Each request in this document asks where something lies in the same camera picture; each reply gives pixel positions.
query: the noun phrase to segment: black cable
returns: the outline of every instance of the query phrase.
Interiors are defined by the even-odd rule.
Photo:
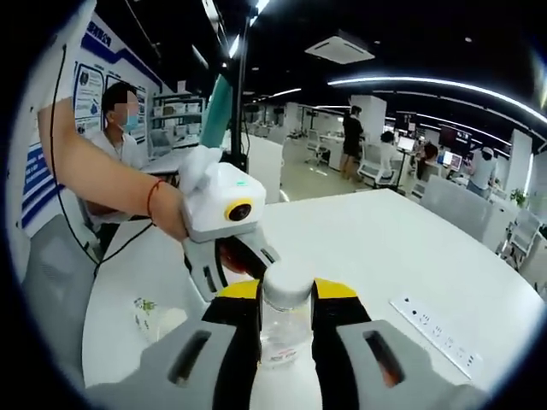
[[[135,239],[137,239],[139,236],[141,236],[143,233],[145,233],[148,229],[150,229],[151,226],[153,226],[154,224],[152,222],[150,222],[143,230],[141,230],[140,232],[136,233],[133,237],[131,237],[124,245],[120,246],[120,248],[118,250],[116,250],[111,256],[109,256],[108,258],[106,259],[103,259],[102,261],[99,262],[99,266],[101,266],[103,263],[105,262],[108,262],[110,261],[112,258],[114,258],[116,255],[118,255],[123,249],[126,248],[126,246],[133,242]]]
[[[56,106],[56,100],[57,100],[57,92],[59,91],[59,83],[61,83],[61,76],[62,76],[62,68],[65,65],[65,59],[67,58],[67,45],[64,44],[62,46],[62,60],[61,60],[61,68],[59,69],[59,75],[57,75],[57,81],[55,84],[55,91],[53,93],[53,104],[51,105],[51,123],[50,123],[50,154],[51,154],[51,171],[53,173],[53,180],[55,181],[55,189],[57,193],[57,200],[59,201],[59,205],[61,205],[62,214],[65,217],[65,220],[67,221],[68,229],[70,230],[70,233],[72,233],[72,236],[74,237],[74,240],[79,245],[79,247],[84,251],[85,255],[93,262],[95,265],[95,276],[97,276],[98,268],[107,261],[110,261],[112,258],[114,258],[116,255],[118,255],[123,249],[126,248],[126,246],[133,242],[137,237],[142,235],[145,231],[147,231],[152,225],[150,223],[148,226],[146,226],[142,231],[131,237],[124,245],[122,245],[118,250],[116,250],[112,255],[110,255],[108,258],[103,259],[102,261],[98,262],[95,261],[93,256],[89,255],[87,253],[87,249],[82,245],[82,243],[79,241],[78,237],[76,236],[76,233],[74,232],[73,227],[70,225],[70,220],[68,219],[67,210],[65,209],[65,205],[62,202],[61,199],[61,191],[59,190],[59,183],[57,181],[57,170],[55,167],[55,155],[53,150],[53,122],[55,118],[55,106]]]
[[[245,156],[249,158],[249,151],[250,151],[250,138],[249,138],[249,130],[247,129],[247,119],[245,116],[243,117],[243,124],[245,126],[245,135],[247,136],[247,152],[245,153]]]
[[[85,255],[95,264],[97,265],[97,262],[95,259],[93,259],[93,256],[89,255],[87,253],[87,250],[85,249],[84,245],[79,241],[78,237],[74,233],[74,229],[72,229],[72,226],[70,225],[70,221],[68,220],[67,216],[67,210],[65,209],[64,204],[62,203],[61,199],[61,190],[59,190],[59,183],[57,182],[57,171],[55,168],[55,156],[53,154],[53,121],[55,117],[55,104],[57,100],[57,92],[59,91],[59,83],[61,82],[61,76],[62,76],[62,68],[65,65],[65,58],[67,57],[67,45],[64,44],[62,46],[62,59],[61,59],[61,68],[59,69],[59,75],[57,75],[57,81],[55,84],[55,91],[53,93],[53,105],[51,106],[51,123],[50,123],[50,156],[51,156],[51,171],[53,172],[53,180],[55,181],[55,190],[57,191],[57,200],[59,201],[59,204],[61,205],[62,214],[65,217],[65,220],[67,221],[68,229],[70,230],[70,233],[72,233],[72,236],[74,237],[74,240],[79,245],[79,247],[84,251]]]

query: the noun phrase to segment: person in black shirt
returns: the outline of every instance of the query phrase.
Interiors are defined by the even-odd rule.
[[[344,118],[344,153],[340,159],[340,174],[344,179],[355,175],[354,163],[359,157],[359,138],[362,135],[361,122],[358,119],[361,108],[351,107],[351,115]]]

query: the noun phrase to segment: white shirt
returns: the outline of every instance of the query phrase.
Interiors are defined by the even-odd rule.
[[[121,143],[118,147],[114,147],[114,145],[112,145],[112,143],[106,138],[103,131],[93,132],[88,135],[87,138],[112,158],[123,162],[129,167],[140,169],[144,166],[144,159],[139,152],[137,141],[135,141],[135,138],[128,134],[123,134],[123,143]],[[130,215],[123,212],[113,212],[106,215],[94,215],[89,212],[87,205],[85,205],[85,210],[87,211],[87,215],[89,216],[94,229],[97,229],[101,224],[120,224],[121,222],[125,222],[131,218]]]
[[[392,143],[379,143],[380,169],[375,178],[376,183],[393,173],[391,160],[393,160],[396,154],[397,148]]]
[[[380,143],[379,154],[381,160],[382,169],[387,171],[387,175],[392,172],[391,160],[395,157],[397,148],[392,143]]]
[[[487,161],[480,152],[475,153],[473,158],[474,173],[469,180],[477,185],[481,190],[488,188],[488,181],[496,177],[496,158],[492,157]]]
[[[140,169],[144,166],[144,158],[140,154],[137,141],[131,135],[123,134],[123,143],[115,147],[106,138],[104,131],[93,132],[87,138],[115,160],[129,167]]]

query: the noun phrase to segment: bottle cap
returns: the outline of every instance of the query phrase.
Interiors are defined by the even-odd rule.
[[[264,274],[264,297],[280,310],[296,308],[308,299],[314,284],[314,271],[305,263],[281,260]]]

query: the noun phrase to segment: face mask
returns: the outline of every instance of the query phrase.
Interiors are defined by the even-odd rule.
[[[123,126],[125,132],[131,132],[138,126],[138,116],[127,114],[127,122]]]

